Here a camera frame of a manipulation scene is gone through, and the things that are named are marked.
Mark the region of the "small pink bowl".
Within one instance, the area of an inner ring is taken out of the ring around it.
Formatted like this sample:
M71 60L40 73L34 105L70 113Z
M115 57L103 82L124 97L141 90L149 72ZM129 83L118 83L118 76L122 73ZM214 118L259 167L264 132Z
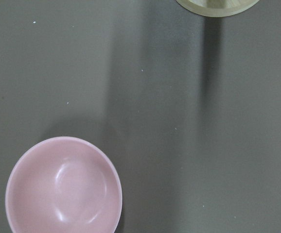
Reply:
M123 207L119 175L95 145L54 137L28 149L5 191L14 233L113 233Z

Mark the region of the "wooden mug tree stand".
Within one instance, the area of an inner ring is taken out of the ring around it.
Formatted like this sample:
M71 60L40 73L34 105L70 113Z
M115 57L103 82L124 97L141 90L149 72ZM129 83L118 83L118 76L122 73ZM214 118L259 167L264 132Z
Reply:
M228 17L251 8L259 0L176 0L183 8L205 17Z

